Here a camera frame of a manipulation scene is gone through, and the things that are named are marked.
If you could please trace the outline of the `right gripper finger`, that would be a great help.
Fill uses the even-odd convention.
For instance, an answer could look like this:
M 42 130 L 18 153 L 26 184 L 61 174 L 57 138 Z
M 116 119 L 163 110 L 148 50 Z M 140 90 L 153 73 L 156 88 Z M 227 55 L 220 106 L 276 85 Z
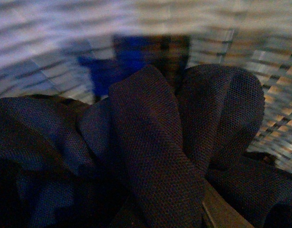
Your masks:
M 253 228 L 207 181 L 202 205 L 206 228 Z

